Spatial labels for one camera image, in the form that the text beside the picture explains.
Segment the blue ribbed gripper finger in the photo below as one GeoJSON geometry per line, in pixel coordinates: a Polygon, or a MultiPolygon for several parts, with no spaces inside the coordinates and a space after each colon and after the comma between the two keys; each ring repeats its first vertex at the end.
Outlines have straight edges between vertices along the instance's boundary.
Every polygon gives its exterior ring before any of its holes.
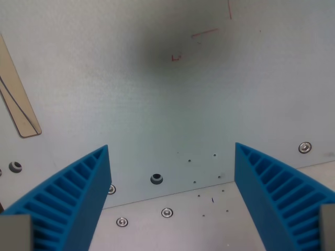
{"type": "Polygon", "coordinates": [[[319,210],[334,191],[251,147],[235,144],[234,179],[266,250],[320,250],[319,210]]]}
{"type": "Polygon", "coordinates": [[[34,250],[88,250],[111,184],[104,145],[36,186],[3,214],[31,216],[34,250]]]}

